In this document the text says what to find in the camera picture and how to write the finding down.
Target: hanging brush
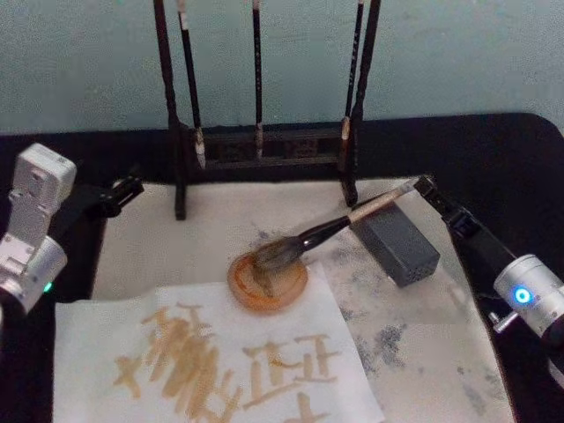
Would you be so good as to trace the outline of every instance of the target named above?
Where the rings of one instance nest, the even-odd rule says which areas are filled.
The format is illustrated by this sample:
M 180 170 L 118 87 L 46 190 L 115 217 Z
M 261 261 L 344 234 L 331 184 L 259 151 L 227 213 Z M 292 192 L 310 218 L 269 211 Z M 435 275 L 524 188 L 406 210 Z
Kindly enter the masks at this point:
M 259 248 L 255 253 L 252 253 L 255 269 L 259 272 L 283 271 L 295 263 L 303 253 L 327 241 L 331 236 L 341 231 L 341 229 L 381 210 L 403 194 L 413 191 L 414 185 L 418 180 L 419 178 L 411 179 L 399 187 L 363 204 L 342 218 L 313 227 L 298 236 L 286 237 Z
M 256 157 L 263 157 L 263 65 L 261 62 L 261 0 L 253 0 L 253 33 L 255 35 L 255 101 Z
M 348 150 L 349 137 L 351 134 L 351 108 L 353 107 L 354 82 L 356 79 L 356 68 L 359 59 L 360 31 L 362 30 L 362 14 L 364 12 L 364 0 L 359 0 L 356 11 L 356 24 L 354 26 L 354 37 L 352 39 L 351 70 L 349 72 L 349 89 L 346 95 L 345 118 L 341 131 L 341 150 L 338 156 L 338 171 L 343 173 L 346 167 L 346 153 Z
M 205 144 L 204 133 L 202 132 L 202 120 L 200 118 L 200 104 L 197 99 L 196 74 L 194 72 L 194 58 L 192 57 L 192 45 L 190 43 L 190 33 L 188 30 L 188 15 L 186 14 L 186 0 L 177 0 L 178 19 L 182 32 L 182 46 L 184 47 L 184 60 L 188 73 L 188 86 L 190 91 L 190 102 L 192 104 L 192 117 L 194 118 L 195 140 L 197 161 L 202 169 L 205 169 Z

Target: blue wall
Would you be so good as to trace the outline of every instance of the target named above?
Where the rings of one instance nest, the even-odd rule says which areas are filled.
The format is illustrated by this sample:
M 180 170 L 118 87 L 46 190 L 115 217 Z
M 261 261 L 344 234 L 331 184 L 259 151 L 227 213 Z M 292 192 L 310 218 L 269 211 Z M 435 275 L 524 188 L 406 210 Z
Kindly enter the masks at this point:
M 188 0 L 204 126 L 254 121 L 251 3 Z M 355 13 L 356 0 L 263 0 L 266 123 L 342 118 Z M 150 0 L 4 0 L 0 40 L 0 132 L 166 126 Z M 559 0 L 382 0 L 366 117 L 530 111 L 564 128 L 563 64 Z

